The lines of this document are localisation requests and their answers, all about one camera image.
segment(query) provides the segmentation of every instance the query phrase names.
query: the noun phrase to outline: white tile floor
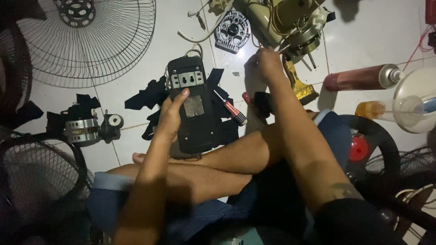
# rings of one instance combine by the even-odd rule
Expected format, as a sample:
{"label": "white tile floor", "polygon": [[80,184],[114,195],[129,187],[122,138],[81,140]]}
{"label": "white tile floor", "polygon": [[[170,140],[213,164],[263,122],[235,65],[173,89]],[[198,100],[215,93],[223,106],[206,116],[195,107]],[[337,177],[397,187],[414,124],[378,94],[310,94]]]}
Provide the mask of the white tile floor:
{"label": "white tile floor", "polygon": [[[362,0],[357,3],[358,12],[354,17],[347,11],[347,7],[351,6],[348,3],[338,4],[342,2],[347,1],[328,0],[324,4],[330,11],[336,11],[337,19],[326,25],[321,45],[312,53],[317,69],[310,71],[301,61],[296,64],[300,79],[304,83],[314,84],[316,91],[320,92],[320,98],[305,106],[306,109],[317,111],[330,108],[338,114],[353,114],[359,102],[392,98],[394,89],[332,94],[323,90],[322,81],[329,73],[348,69],[384,63],[404,67],[418,44],[421,32],[426,28],[425,0]],[[120,78],[95,88],[83,89],[59,88],[34,82],[31,100],[45,112],[60,112],[75,102],[76,93],[89,94],[98,96],[102,110],[108,109],[110,113],[122,115],[125,127],[146,123],[146,117],[158,108],[149,110],[144,107],[140,111],[124,109],[124,101],[135,95],[138,90],[145,89],[150,80],[159,79],[170,60],[184,55],[191,48],[192,43],[180,38],[177,30],[194,39],[205,34],[197,18],[187,17],[189,10],[197,11],[203,3],[205,0],[157,1],[156,26],[150,47],[139,63]],[[207,26],[211,27],[218,17],[209,13],[208,8],[206,6],[202,14]],[[215,47],[213,36],[201,45],[204,50],[203,62],[206,72],[210,72],[214,67],[225,69],[220,86],[234,99],[235,106],[249,116],[250,123],[240,128],[240,136],[256,129],[259,123],[251,117],[251,112],[247,114],[247,105],[241,94],[245,91],[253,93],[266,89],[263,84],[245,76],[244,63],[257,48],[249,41],[237,55],[230,54]],[[310,63],[307,57],[304,57],[304,60]],[[406,71],[410,72],[423,66],[436,67],[436,55],[432,52],[423,54],[418,50]],[[238,71],[240,76],[233,76],[234,71]],[[102,110],[99,111],[99,123],[102,120]],[[44,115],[18,130],[30,133],[43,132],[46,121]],[[273,121],[273,116],[268,118],[269,123]],[[392,134],[400,150],[412,150],[426,143],[425,134],[414,135],[404,132],[394,123],[379,123]],[[83,148],[89,169],[92,172],[105,171],[131,163],[133,152],[147,151],[149,142],[141,138],[145,128],[146,125],[123,130],[121,139],[111,144],[99,142]]]}

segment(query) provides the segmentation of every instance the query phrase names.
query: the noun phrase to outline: spray can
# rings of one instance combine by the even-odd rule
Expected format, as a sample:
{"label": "spray can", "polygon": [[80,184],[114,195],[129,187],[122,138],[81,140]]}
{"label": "spray can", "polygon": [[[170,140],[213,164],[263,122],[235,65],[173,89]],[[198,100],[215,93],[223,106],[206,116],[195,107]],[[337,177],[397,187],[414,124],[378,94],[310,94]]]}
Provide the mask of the spray can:
{"label": "spray can", "polygon": [[324,87],[330,92],[388,89],[403,78],[398,66],[385,64],[330,74],[324,79]]}

